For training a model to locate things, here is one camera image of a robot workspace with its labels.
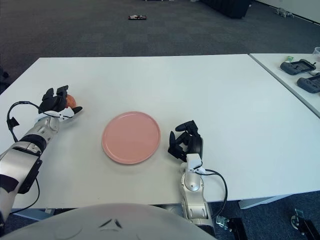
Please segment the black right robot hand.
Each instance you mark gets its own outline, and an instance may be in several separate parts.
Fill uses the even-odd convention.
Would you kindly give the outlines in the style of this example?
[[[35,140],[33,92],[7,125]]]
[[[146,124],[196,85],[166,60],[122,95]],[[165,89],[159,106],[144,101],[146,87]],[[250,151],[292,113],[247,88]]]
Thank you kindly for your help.
[[[198,133],[196,123],[193,120],[187,121],[178,125],[175,131],[182,132],[182,134],[176,138],[175,133],[170,132],[168,153],[185,163],[189,154],[198,154],[202,159],[203,139]]]

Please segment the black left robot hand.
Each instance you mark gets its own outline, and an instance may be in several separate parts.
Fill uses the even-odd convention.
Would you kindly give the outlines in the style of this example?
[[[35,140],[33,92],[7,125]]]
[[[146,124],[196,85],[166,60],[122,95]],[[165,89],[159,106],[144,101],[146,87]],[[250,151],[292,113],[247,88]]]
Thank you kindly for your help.
[[[61,121],[79,113],[83,108],[77,106],[74,97],[68,94],[68,89],[68,85],[61,86],[55,94],[53,88],[48,89],[42,97],[38,113],[59,118]]]

